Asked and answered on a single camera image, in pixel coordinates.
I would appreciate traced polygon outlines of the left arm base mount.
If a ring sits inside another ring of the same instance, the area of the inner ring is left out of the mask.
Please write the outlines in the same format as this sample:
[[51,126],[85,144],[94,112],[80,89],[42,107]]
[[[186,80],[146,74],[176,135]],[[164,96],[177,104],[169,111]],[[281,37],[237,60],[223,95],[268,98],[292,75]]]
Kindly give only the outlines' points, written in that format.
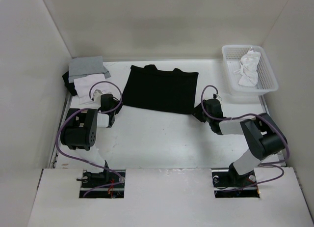
[[125,183],[119,183],[119,176],[104,170],[100,173],[84,171],[80,182],[80,199],[123,199]]

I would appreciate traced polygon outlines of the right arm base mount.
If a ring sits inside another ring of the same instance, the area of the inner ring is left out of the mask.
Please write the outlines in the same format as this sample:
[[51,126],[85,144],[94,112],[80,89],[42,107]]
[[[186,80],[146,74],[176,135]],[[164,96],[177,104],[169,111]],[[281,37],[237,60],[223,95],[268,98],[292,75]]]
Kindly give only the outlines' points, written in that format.
[[228,170],[212,170],[212,183],[216,198],[259,198],[260,194],[256,184],[257,179],[254,171],[231,178]]

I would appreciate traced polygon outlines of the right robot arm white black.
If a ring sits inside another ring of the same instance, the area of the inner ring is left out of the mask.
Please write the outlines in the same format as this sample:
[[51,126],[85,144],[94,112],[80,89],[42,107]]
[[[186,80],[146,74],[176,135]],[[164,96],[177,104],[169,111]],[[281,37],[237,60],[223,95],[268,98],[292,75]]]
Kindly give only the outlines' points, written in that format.
[[287,139],[267,113],[248,119],[228,119],[223,116],[218,99],[203,100],[192,111],[200,122],[207,122],[218,135],[242,135],[248,149],[229,165],[224,176],[232,185],[240,185],[263,160],[287,147]]

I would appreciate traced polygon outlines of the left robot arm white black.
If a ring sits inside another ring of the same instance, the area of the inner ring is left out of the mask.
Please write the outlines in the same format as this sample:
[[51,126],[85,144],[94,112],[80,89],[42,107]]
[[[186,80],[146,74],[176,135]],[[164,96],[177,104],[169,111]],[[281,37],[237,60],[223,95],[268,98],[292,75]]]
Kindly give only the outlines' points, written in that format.
[[111,93],[94,95],[92,100],[99,106],[97,109],[70,108],[58,132],[57,138],[63,146],[73,151],[73,155],[65,153],[60,147],[57,150],[64,157],[90,166],[96,171],[93,181],[99,187],[105,187],[110,182],[110,174],[106,172],[106,160],[96,147],[97,129],[111,128],[123,103]]

